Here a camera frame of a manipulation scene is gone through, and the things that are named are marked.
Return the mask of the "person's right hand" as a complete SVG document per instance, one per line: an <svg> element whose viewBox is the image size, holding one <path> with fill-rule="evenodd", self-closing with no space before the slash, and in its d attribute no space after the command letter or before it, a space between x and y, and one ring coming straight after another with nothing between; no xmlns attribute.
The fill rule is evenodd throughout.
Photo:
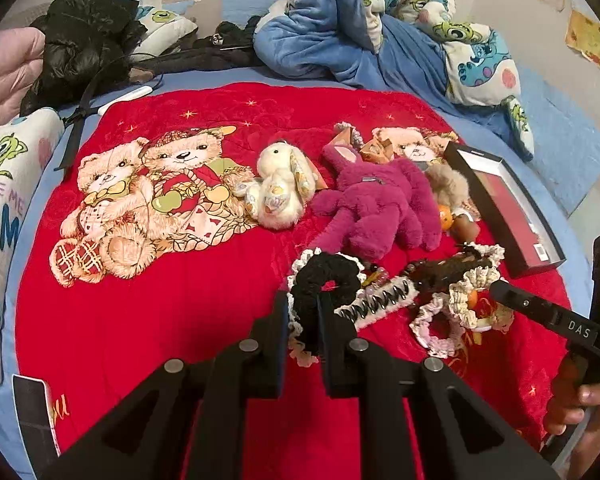
<svg viewBox="0 0 600 480"><path fill-rule="evenodd" d="M600 384L578 385L578 376L577 363L565 356L550 384L552 396L543 419L546 432L560 436L582 422L587 408L593 410L584 434L567 460L568 465L562 467L560 475L564 479L581 479L600 456Z"/></svg>

